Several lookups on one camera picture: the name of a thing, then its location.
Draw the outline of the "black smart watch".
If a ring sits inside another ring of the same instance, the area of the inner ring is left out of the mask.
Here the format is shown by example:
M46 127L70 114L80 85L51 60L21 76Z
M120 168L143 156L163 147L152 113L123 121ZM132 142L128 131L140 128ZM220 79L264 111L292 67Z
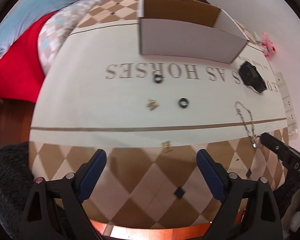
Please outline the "black smart watch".
M263 93L267 90L266 83L256 67L250 62L245 61L241 64L238 71L243 83L246 86L252 87L256 92Z

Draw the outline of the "gold H pendant lower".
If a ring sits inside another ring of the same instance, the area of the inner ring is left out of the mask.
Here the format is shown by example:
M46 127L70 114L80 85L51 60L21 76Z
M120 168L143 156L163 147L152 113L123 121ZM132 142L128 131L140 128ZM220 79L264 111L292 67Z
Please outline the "gold H pendant lower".
M165 141L162 144L162 151L164 153L170 152L173 150L173 147L171 146L171 142L170 141Z

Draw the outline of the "gold h pendant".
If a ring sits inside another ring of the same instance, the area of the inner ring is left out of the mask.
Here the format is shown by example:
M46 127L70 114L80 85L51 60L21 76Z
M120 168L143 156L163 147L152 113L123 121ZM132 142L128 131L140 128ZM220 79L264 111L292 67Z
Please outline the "gold h pendant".
M149 99L146 107L150 110L153 111L160 105L158 104L157 100Z
M171 146L171 142L170 141L165 141L162 144L162 151L164 153L170 152L173 150L173 147Z

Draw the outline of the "dark fuzzy sleeve left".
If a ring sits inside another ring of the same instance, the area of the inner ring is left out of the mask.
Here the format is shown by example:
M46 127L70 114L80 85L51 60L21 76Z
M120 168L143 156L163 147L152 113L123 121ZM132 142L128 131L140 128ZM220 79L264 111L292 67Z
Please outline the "dark fuzzy sleeve left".
M29 168L29 143L0 147L0 224L18 236L21 217L34 182Z

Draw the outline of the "cream printed table mat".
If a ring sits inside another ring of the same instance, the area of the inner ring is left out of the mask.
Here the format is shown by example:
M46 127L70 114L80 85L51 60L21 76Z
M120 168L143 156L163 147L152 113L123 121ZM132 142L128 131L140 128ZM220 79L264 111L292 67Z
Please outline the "cream printed table mat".
M282 97L262 51L248 42L231 64L141 55L138 1L94 6L63 43L32 118L33 175L61 179L103 149L107 164L83 204L87 215L146 229L214 219L220 202L197 167L202 148L228 172L280 187L287 170L251 141L263 132L288 141ZM264 79L263 93L243 83L245 61ZM160 106L150 111L149 99ZM162 151L165 141L172 151Z

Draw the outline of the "gold H pendant upper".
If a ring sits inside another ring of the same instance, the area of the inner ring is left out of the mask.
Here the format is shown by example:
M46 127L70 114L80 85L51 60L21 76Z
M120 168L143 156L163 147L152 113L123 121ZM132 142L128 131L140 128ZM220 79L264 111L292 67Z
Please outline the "gold H pendant upper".
M150 110L153 111L160 105L158 104L157 100L149 99L146 107Z

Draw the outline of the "pink panther plush toy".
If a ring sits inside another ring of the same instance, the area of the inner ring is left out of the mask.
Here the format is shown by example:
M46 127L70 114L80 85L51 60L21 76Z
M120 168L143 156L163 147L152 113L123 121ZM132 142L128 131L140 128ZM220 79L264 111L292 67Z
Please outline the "pink panther plush toy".
M264 53L264 56L269 60L276 53L276 48L273 42L270 40L268 33L263 33L261 38L261 47Z

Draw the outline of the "red blanket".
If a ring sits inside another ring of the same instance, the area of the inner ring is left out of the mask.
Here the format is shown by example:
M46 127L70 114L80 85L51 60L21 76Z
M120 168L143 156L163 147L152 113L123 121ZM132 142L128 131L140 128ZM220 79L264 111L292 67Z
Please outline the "red blanket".
M37 101L45 79L38 56L38 36L54 14L32 24L0 59L0 99Z

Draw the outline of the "checkered patterned quilt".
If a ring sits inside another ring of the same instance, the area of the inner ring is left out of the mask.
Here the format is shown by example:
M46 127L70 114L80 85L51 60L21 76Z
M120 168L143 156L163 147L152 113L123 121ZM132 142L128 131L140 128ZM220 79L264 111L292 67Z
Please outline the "checkered patterned quilt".
M71 32L96 5L108 0L79 0L55 13L42 27L38 36L38 57L43 73L52 63Z

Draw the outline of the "white cardboard box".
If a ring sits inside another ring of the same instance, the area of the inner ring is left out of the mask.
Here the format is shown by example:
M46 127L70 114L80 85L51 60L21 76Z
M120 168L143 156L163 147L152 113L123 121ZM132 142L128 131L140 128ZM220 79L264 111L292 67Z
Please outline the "white cardboard box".
M249 38L223 9L195 0L139 0L139 53L231 64Z

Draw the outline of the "white wall power strip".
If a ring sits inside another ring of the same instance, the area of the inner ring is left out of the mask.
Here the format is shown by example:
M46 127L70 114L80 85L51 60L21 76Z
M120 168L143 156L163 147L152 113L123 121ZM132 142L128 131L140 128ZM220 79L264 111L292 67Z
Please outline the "white wall power strip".
M277 72L275 76L276 76L277 85L281 93L283 106L286 113L287 125L288 125L288 136L290 140L296 140L298 139L298 126L296 122L296 116L294 112L292 98L290 96L288 86L283 78L282 73Z

